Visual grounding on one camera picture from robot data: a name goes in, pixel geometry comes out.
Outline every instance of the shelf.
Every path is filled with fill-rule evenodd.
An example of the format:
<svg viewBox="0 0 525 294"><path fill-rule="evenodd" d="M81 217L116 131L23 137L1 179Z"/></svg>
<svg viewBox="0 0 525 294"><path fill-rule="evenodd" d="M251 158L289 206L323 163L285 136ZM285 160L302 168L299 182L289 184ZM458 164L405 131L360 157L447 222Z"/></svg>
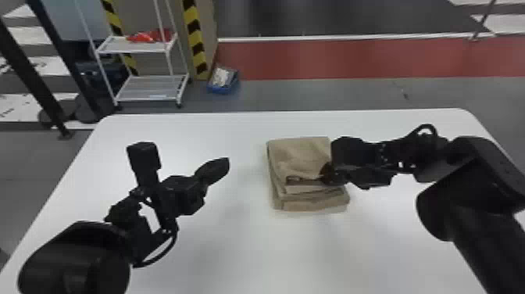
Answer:
<svg viewBox="0 0 525 294"><path fill-rule="evenodd" d="M173 34L164 48L164 42L156 43L133 43L126 40L126 37L109 36L98 47L98 54L116 54L116 53L164 53L170 52L173 44L177 40L177 34Z"/></svg>
<svg viewBox="0 0 525 294"><path fill-rule="evenodd" d="M188 75L129 77L116 96L117 101L160 101L180 98Z"/></svg>

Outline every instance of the gray floor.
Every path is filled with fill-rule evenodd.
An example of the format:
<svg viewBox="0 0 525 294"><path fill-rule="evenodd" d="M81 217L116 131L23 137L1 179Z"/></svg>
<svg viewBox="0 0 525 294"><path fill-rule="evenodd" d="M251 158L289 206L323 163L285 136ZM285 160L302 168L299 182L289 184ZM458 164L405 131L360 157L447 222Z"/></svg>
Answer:
<svg viewBox="0 0 525 294"><path fill-rule="evenodd" d="M243 81L231 95L203 86L187 89L183 109L139 103L126 104L123 113L458 107L473 113L525 171L525 77ZM0 248L15 249L88 135L78 131L61 142L54 131L0 132Z"/></svg>
<svg viewBox="0 0 525 294"><path fill-rule="evenodd" d="M0 248L6 253L14 251L90 133L59 141L56 131L0 132ZM4 261L0 253L0 266Z"/></svg>

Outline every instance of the white floor marking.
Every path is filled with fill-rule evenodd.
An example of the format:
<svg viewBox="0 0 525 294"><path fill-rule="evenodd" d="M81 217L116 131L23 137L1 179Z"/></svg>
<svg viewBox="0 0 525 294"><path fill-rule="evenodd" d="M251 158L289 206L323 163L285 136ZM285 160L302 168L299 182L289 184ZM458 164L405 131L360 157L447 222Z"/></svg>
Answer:
<svg viewBox="0 0 525 294"><path fill-rule="evenodd" d="M23 17L35 17L33 10L29 8L28 4L24 4L17 9L12 10L10 13L4 15L5 18L23 18Z"/></svg>
<svg viewBox="0 0 525 294"><path fill-rule="evenodd" d="M488 5L491 0L449 0L454 5ZM496 4L520 4L525 0L497 0Z"/></svg>
<svg viewBox="0 0 525 294"><path fill-rule="evenodd" d="M29 60L33 63L34 69L36 69L41 76L70 75L66 64L62 61L60 56L36 56L29 57ZM11 66L6 64L4 58L0 57L0 76L10 71L13 71Z"/></svg>
<svg viewBox="0 0 525 294"><path fill-rule="evenodd" d="M77 93L55 93L57 100L74 99ZM0 122L35 122L41 107L31 94L1 94Z"/></svg>
<svg viewBox="0 0 525 294"><path fill-rule="evenodd" d="M8 27L18 45L50 45L43 27Z"/></svg>
<svg viewBox="0 0 525 294"><path fill-rule="evenodd" d="M473 15L475 20L481 21L482 15ZM521 34L525 33L525 15L490 15L485 22L485 27L496 34Z"/></svg>

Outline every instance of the cable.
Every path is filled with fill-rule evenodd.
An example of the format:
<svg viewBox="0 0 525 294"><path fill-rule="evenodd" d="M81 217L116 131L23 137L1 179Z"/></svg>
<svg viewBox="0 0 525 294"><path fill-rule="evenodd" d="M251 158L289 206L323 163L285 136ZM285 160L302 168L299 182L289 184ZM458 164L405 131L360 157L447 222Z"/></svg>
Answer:
<svg viewBox="0 0 525 294"><path fill-rule="evenodd" d="M149 260L141 261L140 263L134 264L133 268L141 268L141 267L147 267L149 265L152 265L159 261L161 258L163 258L168 252L175 246L175 241L177 240L177 233L173 233L171 235L171 241L170 244L157 256L150 258Z"/></svg>

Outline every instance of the beige towel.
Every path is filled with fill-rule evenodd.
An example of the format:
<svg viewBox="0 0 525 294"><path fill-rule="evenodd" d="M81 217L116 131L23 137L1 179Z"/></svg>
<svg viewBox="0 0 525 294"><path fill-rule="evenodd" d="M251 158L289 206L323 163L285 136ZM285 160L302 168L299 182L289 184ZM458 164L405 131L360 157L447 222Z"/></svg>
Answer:
<svg viewBox="0 0 525 294"><path fill-rule="evenodd" d="M289 176L317 179L330 161L330 139L326 137L289 138L268 142L268 160L273 204L286 211L315 211L347 205L350 196L344 186L286 185Z"/></svg>
<svg viewBox="0 0 525 294"><path fill-rule="evenodd" d="M285 194L321 191L322 185L286 185L289 176L316 180L323 165L330 161L328 137L285 138L269 141L270 167Z"/></svg>

